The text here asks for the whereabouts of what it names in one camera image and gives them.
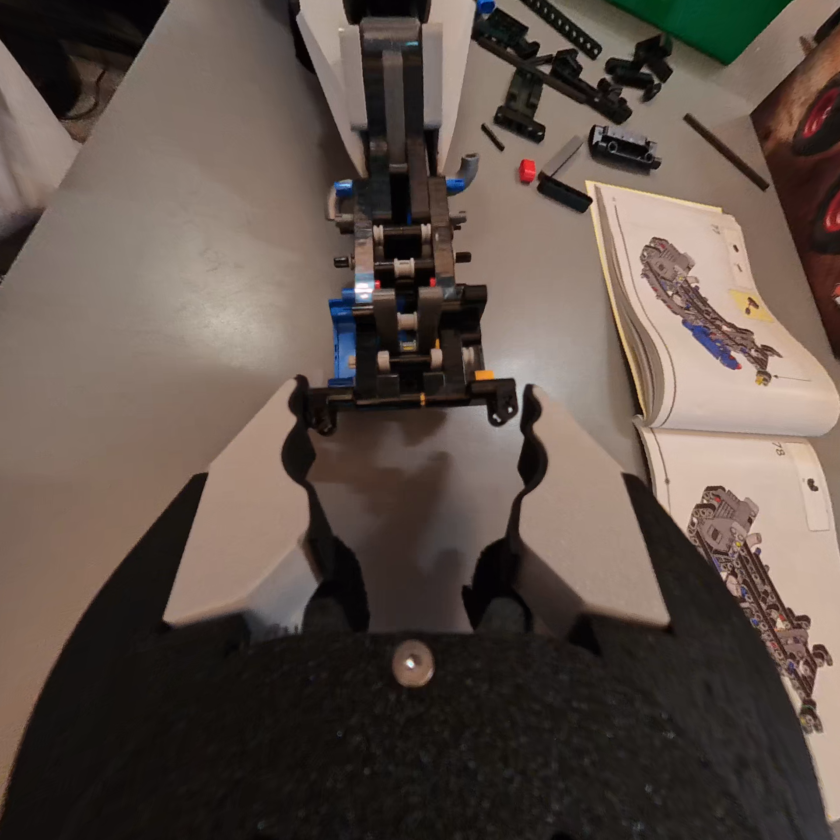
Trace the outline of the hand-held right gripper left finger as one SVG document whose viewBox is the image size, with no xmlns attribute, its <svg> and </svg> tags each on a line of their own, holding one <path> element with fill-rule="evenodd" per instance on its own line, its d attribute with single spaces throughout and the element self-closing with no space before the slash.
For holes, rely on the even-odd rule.
<svg viewBox="0 0 840 840">
<path fill-rule="evenodd" d="M 209 466 L 167 625 L 239 616 L 252 634 L 369 629 L 359 561 L 308 479 L 310 396 L 304 376 L 288 380 Z"/>
</svg>

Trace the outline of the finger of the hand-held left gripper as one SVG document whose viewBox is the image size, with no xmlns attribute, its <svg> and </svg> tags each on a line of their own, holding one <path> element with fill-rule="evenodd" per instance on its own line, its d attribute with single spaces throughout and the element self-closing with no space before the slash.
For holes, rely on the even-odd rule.
<svg viewBox="0 0 840 840">
<path fill-rule="evenodd" d="M 366 176 L 361 29 L 348 21 L 342 1 L 300 1 L 295 21 L 344 147 L 358 174 Z"/>
<path fill-rule="evenodd" d="M 434 128 L 439 172 L 455 131 L 475 15 L 472 1 L 434 3 Z"/>
</svg>

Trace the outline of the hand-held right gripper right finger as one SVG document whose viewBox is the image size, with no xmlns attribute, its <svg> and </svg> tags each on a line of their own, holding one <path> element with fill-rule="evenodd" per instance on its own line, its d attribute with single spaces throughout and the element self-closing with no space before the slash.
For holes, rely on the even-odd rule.
<svg viewBox="0 0 840 840">
<path fill-rule="evenodd" d="M 593 617 L 668 628 L 631 476 L 537 385 L 524 389 L 520 429 L 522 488 L 463 588 L 472 628 L 568 637 Z"/>
</svg>

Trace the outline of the black blue lego model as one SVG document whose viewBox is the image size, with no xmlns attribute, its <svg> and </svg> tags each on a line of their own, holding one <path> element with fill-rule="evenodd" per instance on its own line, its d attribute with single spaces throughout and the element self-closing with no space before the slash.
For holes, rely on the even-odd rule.
<svg viewBox="0 0 840 840">
<path fill-rule="evenodd" d="M 518 412 L 515 381 L 485 364 L 487 287 L 455 276 L 470 254 L 455 249 L 466 216 L 449 199 L 469 188 L 480 158 L 465 154 L 453 175 L 437 168 L 434 3 L 343 2 L 361 33 L 367 175 L 336 181 L 327 198 L 327 219 L 352 238 L 333 263 L 352 277 L 329 303 L 333 377 L 310 389 L 308 424 L 324 436 L 354 409 L 483 405 L 494 427 Z M 297 56 L 315 72 L 299 9 L 289 3 Z"/>
</svg>

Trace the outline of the lego instruction booklet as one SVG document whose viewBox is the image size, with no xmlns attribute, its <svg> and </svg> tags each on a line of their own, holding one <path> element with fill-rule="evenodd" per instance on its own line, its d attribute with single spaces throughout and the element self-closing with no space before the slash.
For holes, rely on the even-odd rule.
<svg viewBox="0 0 840 840">
<path fill-rule="evenodd" d="M 762 299 L 733 216 L 585 189 L 654 493 L 761 636 L 837 812 L 838 540 L 811 445 L 835 384 Z"/>
</svg>

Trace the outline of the pile of black lego pieces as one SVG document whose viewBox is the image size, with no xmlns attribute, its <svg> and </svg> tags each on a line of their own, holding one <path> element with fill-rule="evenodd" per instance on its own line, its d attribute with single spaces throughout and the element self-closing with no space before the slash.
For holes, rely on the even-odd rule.
<svg viewBox="0 0 840 840">
<path fill-rule="evenodd" d="M 493 56 L 514 68 L 506 97 L 493 117 L 496 126 L 536 144 L 543 142 L 544 125 L 536 119 L 544 88 L 582 104 L 615 126 L 624 125 L 633 110 L 625 88 L 639 90 L 642 102 L 660 92 L 673 69 L 669 59 L 673 39 L 667 34 L 639 41 L 631 59 L 610 58 L 605 75 L 596 84 L 583 78 L 580 57 L 597 60 L 602 45 L 552 2 L 524 1 L 523 5 L 569 43 L 569 48 L 541 54 L 540 43 L 529 38 L 529 28 L 498 5 L 487 15 L 476 12 L 471 37 Z"/>
</svg>

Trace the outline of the dark grey lego tile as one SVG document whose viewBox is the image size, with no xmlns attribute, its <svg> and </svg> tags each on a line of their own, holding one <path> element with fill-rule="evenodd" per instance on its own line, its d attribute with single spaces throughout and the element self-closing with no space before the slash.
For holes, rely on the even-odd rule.
<svg viewBox="0 0 840 840">
<path fill-rule="evenodd" d="M 578 135 L 569 139 L 539 171 L 537 178 L 541 182 L 545 179 L 556 179 L 562 169 L 574 158 L 584 143 L 584 138 Z"/>
</svg>

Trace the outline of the short black lego beam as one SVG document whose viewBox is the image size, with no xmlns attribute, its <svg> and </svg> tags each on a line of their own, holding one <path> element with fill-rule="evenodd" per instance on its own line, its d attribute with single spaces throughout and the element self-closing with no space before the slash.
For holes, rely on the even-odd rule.
<svg viewBox="0 0 840 840">
<path fill-rule="evenodd" d="M 541 173 L 537 191 L 540 195 L 560 204 L 578 214 L 584 214 L 592 205 L 592 197 L 567 185 L 551 175 Z"/>
</svg>

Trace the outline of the long black lego axle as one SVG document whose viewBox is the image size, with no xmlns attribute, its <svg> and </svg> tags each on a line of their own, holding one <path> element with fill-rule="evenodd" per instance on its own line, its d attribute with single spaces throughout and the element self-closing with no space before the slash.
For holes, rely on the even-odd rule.
<svg viewBox="0 0 840 840">
<path fill-rule="evenodd" d="M 757 173 L 738 153 L 736 153 L 730 146 L 724 143 L 714 132 L 711 132 L 702 122 L 700 122 L 693 114 L 686 113 L 683 121 L 693 131 L 695 131 L 704 141 L 706 141 L 711 148 L 718 152 L 726 161 L 728 161 L 738 172 L 744 175 L 752 184 L 758 187 L 762 192 L 767 192 L 770 189 L 770 184 Z"/>
</svg>

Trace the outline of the lego set box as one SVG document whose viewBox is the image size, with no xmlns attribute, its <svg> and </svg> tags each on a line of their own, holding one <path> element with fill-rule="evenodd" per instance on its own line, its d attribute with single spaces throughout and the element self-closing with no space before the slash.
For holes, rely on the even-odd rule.
<svg viewBox="0 0 840 840">
<path fill-rule="evenodd" d="M 839 356 L 839 12 L 752 111 L 827 340 Z"/>
</svg>

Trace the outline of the green plastic bin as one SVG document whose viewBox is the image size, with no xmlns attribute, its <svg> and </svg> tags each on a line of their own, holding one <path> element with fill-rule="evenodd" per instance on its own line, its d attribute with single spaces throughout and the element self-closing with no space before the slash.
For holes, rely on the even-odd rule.
<svg viewBox="0 0 840 840">
<path fill-rule="evenodd" d="M 789 1 L 611 1 L 725 66 L 759 37 Z"/>
</svg>

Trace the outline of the person's white shirt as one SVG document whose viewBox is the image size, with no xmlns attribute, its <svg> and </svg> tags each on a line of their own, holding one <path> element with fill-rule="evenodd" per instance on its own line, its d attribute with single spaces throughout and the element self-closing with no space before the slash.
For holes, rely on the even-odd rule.
<svg viewBox="0 0 840 840">
<path fill-rule="evenodd" d="M 74 141 L 1 45 L 1 238 L 34 221 L 77 157 Z"/>
</svg>

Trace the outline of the black lego frame brick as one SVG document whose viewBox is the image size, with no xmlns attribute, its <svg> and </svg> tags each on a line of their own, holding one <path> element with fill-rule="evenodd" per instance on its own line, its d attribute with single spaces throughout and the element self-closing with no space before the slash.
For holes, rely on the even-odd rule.
<svg viewBox="0 0 840 840">
<path fill-rule="evenodd" d="M 645 173 L 655 172 L 662 165 L 655 141 L 613 125 L 593 125 L 588 144 L 592 159 L 604 164 Z"/>
</svg>

